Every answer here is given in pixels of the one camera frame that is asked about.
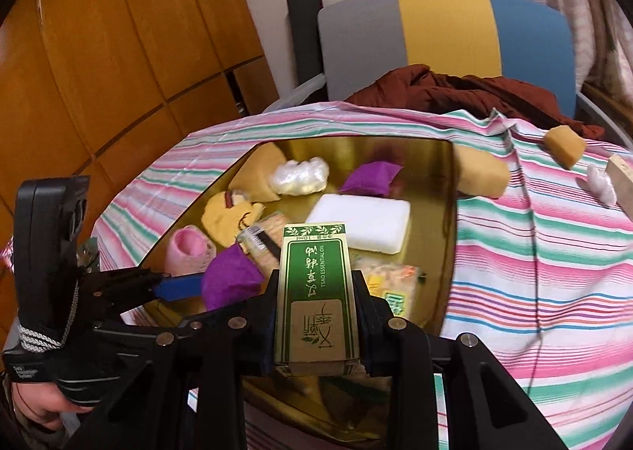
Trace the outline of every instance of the gold tray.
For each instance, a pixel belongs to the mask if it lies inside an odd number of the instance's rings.
[[[353,254],[379,256],[384,260],[418,266],[426,280],[414,300],[411,321],[438,335],[453,277],[457,226],[457,173],[453,145],[448,141],[403,137],[319,137],[274,141],[287,159],[297,161],[322,157],[330,166],[328,186],[335,193],[359,165],[388,160],[403,165],[398,179],[403,183],[399,198],[411,204],[411,220],[403,250],[396,255],[351,250]],[[252,150],[223,173],[180,216],[142,262],[163,271],[167,243],[172,233],[189,224],[200,228],[209,198],[225,191]],[[306,220],[321,194],[283,197],[267,203],[264,216],[281,211],[292,222]],[[176,302],[152,302],[146,306],[156,321],[176,325],[181,316],[202,313],[201,298]],[[245,399],[255,407],[334,443],[350,448],[379,448],[386,432],[389,380],[359,377],[285,378],[273,373],[265,378],[244,379]]]

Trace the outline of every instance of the chair armrest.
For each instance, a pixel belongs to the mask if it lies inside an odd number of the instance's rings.
[[[599,106],[593,103],[582,93],[576,93],[576,99],[578,107],[589,114],[589,116],[600,126],[603,126],[617,144],[624,146],[630,152],[633,152],[633,140],[631,137],[626,134],[626,132],[622,130],[617,123],[615,123],[615,121],[607,116],[605,111],[599,108]]]
[[[267,106],[264,112],[273,112],[288,107],[296,107],[309,97],[312,93],[318,91],[325,85],[325,75],[319,73],[319,75],[312,77],[302,85],[294,88],[287,95],[282,96],[274,103]]]

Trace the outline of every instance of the pink cup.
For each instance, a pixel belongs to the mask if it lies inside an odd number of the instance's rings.
[[[165,272],[172,276],[204,272],[216,254],[215,245],[195,225],[176,230],[165,256]]]

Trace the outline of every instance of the purple object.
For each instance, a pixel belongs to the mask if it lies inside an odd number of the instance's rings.
[[[389,194],[391,181],[401,169],[402,166],[384,160],[360,165],[347,177],[339,192],[352,195],[386,197]]]
[[[264,276],[235,243],[211,261],[202,277],[202,299],[214,311],[260,294]]]

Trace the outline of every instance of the bolt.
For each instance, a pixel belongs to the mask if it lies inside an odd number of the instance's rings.
[[[230,328],[244,328],[246,327],[246,319],[242,316],[235,316],[229,319]]]
[[[470,332],[464,332],[460,336],[460,342],[468,348],[473,348],[473,346],[476,346],[477,343],[479,343],[479,339],[477,339],[476,335],[471,334]]]
[[[404,319],[403,317],[392,317],[387,324],[393,329],[393,330],[403,330],[404,327],[406,327],[406,319]]]
[[[160,346],[169,346],[173,343],[175,337],[171,332],[163,332],[156,336],[156,344]]]

